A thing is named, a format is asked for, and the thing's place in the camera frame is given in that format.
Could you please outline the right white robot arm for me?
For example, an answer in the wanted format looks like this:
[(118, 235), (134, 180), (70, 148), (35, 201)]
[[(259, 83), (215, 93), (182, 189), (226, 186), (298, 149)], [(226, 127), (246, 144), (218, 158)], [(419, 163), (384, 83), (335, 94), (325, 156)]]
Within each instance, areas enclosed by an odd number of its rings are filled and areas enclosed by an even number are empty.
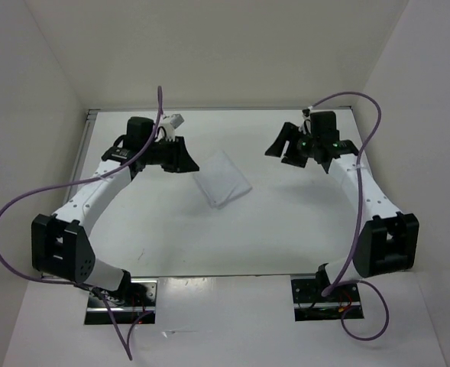
[(283, 124), (266, 150), (282, 163), (304, 168), (310, 160), (319, 164), (346, 195), (357, 211), (353, 246), (344, 259), (320, 265), (315, 291), (333, 300), (342, 284), (413, 267), (419, 220), (403, 213), (380, 189), (361, 162), (361, 152), (350, 140), (342, 140), (331, 111), (304, 110), (304, 122)]

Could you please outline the white skirt cloth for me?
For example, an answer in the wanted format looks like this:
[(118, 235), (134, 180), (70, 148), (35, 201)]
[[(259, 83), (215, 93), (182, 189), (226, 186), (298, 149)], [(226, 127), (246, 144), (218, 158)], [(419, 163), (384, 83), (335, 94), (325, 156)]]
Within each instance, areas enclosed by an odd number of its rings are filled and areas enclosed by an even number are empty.
[(224, 151), (208, 158), (193, 174), (193, 179), (213, 209), (222, 209), (252, 190), (247, 178)]

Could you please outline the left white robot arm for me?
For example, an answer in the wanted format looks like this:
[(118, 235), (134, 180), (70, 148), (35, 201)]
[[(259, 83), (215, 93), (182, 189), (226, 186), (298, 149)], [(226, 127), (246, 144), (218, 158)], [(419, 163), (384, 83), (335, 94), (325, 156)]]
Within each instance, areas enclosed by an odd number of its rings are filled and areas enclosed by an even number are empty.
[(89, 235), (110, 202), (148, 165), (173, 174), (197, 172), (185, 140), (176, 135), (184, 122), (173, 114), (157, 124), (131, 117), (125, 134), (102, 155), (88, 183), (53, 214), (39, 214), (31, 223), (31, 259), (34, 269), (76, 286), (105, 294), (114, 305), (124, 305), (144, 294), (131, 274), (99, 259)]

